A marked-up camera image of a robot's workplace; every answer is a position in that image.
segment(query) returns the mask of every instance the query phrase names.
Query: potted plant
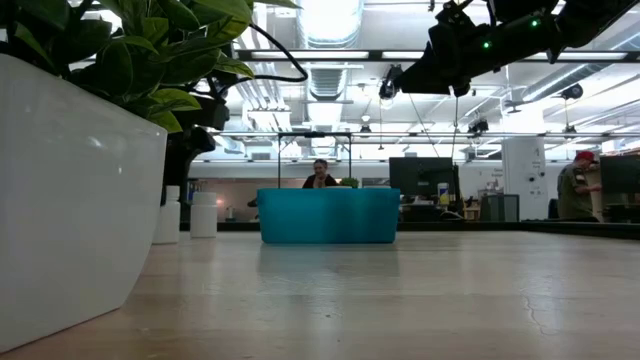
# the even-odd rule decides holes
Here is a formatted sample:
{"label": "potted plant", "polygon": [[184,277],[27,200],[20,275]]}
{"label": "potted plant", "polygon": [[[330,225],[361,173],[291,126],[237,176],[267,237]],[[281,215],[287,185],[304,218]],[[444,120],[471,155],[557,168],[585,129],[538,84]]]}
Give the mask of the potted plant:
{"label": "potted plant", "polygon": [[360,186],[360,181],[355,178],[344,178],[340,180],[340,186],[349,186],[354,189],[357,189]]}
{"label": "potted plant", "polygon": [[100,0],[120,29],[76,3],[0,1],[0,353],[122,305],[152,241],[174,112],[200,108],[184,86],[253,75],[220,51],[253,0]]}

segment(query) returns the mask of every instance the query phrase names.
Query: dark jacket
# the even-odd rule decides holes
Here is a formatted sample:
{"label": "dark jacket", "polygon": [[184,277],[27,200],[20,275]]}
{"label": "dark jacket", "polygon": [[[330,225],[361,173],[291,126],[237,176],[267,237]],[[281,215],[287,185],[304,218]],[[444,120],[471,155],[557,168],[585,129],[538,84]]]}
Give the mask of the dark jacket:
{"label": "dark jacket", "polygon": [[[316,176],[315,175],[311,175],[307,178],[307,181],[304,182],[304,185],[302,185],[303,189],[313,189],[313,183],[316,181]],[[327,175],[327,177],[324,179],[324,186],[338,186],[338,182],[336,181],[336,179],[332,178],[331,175]]]}

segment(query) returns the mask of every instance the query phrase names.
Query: red cap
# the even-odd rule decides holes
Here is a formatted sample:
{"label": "red cap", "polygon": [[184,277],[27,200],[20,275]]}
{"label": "red cap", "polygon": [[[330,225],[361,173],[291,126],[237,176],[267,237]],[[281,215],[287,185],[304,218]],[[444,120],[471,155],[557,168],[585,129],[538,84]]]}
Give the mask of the red cap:
{"label": "red cap", "polygon": [[596,154],[592,153],[591,151],[581,151],[576,154],[575,161],[578,160],[588,160],[589,162],[595,162]]}

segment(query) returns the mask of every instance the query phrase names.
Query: teal box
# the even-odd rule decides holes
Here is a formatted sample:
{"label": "teal box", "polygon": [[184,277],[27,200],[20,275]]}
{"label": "teal box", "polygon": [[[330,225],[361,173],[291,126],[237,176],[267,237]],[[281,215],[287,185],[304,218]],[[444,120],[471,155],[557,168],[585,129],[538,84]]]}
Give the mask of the teal box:
{"label": "teal box", "polygon": [[268,244],[390,244],[398,189],[262,189],[258,211]]}

